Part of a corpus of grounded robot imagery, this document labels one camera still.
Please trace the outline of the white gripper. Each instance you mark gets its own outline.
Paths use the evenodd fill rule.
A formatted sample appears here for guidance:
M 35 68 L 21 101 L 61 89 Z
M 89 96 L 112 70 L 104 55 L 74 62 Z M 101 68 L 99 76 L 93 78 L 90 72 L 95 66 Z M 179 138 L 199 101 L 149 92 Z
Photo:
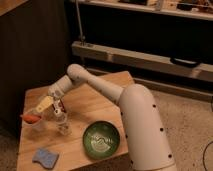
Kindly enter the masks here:
M 64 75 L 48 88 L 49 96 L 44 96 L 41 98 L 41 100 L 35 107 L 36 112 L 42 113 L 44 110 L 46 110 L 53 104 L 53 98 L 54 99 L 62 98 L 72 88 L 73 83 L 71 79 L 67 75 Z

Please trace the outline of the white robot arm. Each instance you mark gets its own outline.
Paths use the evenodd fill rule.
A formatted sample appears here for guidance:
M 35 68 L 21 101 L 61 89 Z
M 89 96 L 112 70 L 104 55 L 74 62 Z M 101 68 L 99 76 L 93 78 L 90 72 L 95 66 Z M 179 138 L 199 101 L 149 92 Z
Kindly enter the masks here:
M 71 64 L 67 74 L 49 87 L 36 105 L 36 111 L 43 112 L 54 100 L 83 83 L 119 107 L 134 171 L 177 171 L 155 99 L 141 84 L 123 88 L 91 74 L 78 64 Z

